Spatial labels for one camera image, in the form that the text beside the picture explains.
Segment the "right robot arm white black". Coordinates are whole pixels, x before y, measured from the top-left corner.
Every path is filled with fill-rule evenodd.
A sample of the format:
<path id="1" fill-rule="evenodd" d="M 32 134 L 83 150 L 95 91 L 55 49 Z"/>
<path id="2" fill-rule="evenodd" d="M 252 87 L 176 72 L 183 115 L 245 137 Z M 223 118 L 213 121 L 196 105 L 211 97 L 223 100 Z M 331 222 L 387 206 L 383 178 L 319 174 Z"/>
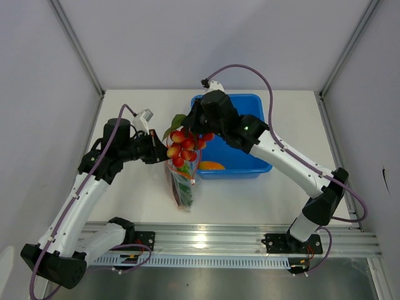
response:
<path id="1" fill-rule="evenodd" d="M 273 136 L 271 126 L 251 114 L 239 114 L 221 90 L 195 99 L 182 126 L 193 134 L 213 133 L 234 149 L 261 159 L 293 180 L 309 196 L 285 237 L 286 247 L 299 252 L 315 230 L 329 224 L 344 194 L 348 173 L 317 169 L 315 163 Z"/>

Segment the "orange mango slice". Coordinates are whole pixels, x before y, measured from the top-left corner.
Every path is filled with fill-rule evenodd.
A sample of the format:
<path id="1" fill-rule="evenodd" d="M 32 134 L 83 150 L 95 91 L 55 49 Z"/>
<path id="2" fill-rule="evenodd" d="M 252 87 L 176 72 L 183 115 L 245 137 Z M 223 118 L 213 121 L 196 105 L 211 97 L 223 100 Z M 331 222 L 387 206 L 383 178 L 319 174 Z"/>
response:
<path id="1" fill-rule="evenodd" d="M 221 171 L 225 170 L 225 167 L 218 162 L 202 161 L 199 163 L 198 169 L 202 171 Z"/>

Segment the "green cucumber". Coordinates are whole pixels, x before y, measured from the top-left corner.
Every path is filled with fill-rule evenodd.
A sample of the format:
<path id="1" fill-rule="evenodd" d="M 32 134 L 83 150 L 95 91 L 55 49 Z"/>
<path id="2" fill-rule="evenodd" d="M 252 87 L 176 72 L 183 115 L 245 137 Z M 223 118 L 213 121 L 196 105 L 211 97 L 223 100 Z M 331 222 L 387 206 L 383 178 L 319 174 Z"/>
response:
<path id="1" fill-rule="evenodd" d="M 184 208 L 190 209 L 193 203 L 193 194 L 191 191 L 191 187 L 178 183 L 177 191 L 179 193 L 179 197 L 181 198 L 181 202 Z"/>

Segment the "clear zip top bag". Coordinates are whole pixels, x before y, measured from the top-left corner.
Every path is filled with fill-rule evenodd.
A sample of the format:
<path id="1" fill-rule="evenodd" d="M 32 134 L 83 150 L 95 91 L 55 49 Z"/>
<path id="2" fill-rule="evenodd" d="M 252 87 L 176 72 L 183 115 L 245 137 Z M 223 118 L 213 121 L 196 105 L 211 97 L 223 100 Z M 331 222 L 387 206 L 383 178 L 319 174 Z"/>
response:
<path id="1" fill-rule="evenodd" d="M 188 161 L 181 157 L 181 152 L 166 161 L 166 176 L 172 186 L 172 195 L 179 209 L 190 212 L 194 201 L 194 191 L 199 184 L 196 179 L 202 151 L 197 150 Z"/>

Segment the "red lychee bunch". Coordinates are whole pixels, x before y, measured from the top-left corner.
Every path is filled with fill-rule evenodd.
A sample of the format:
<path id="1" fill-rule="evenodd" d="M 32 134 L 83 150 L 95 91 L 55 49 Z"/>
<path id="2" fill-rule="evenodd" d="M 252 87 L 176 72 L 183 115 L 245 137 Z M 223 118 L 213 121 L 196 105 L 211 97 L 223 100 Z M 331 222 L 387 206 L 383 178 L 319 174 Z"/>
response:
<path id="1" fill-rule="evenodd" d="M 213 133 L 196 134 L 185 129 L 182 125 L 185 117 L 184 114 L 175 115 L 162 137 L 162 140 L 167 142 L 167 156 L 176 169 L 194 162 L 199 152 L 206 148 L 207 142 L 215 137 Z"/>

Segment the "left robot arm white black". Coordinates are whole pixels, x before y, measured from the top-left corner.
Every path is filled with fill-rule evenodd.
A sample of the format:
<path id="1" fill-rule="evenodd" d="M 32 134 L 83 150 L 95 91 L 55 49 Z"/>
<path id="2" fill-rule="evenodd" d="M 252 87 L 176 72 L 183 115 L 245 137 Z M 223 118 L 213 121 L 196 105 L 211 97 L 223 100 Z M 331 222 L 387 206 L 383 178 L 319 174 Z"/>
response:
<path id="1" fill-rule="evenodd" d="M 80 241 L 81 231 L 95 205 L 123 170 L 124 163 L 167 160 L 167 148 L 155 130 L 131 134 L 127 119 L 109 119 L 102 137 L 82 157 L 74 185 L 59 214 L 36 244 L 25 244 L 21 257 L 40 276 L 66 289 L 74 288 L 86 269 L 112 249 L 131 249 L 138 240 L 133 222 L 110 219 L 91 237 Z"/>

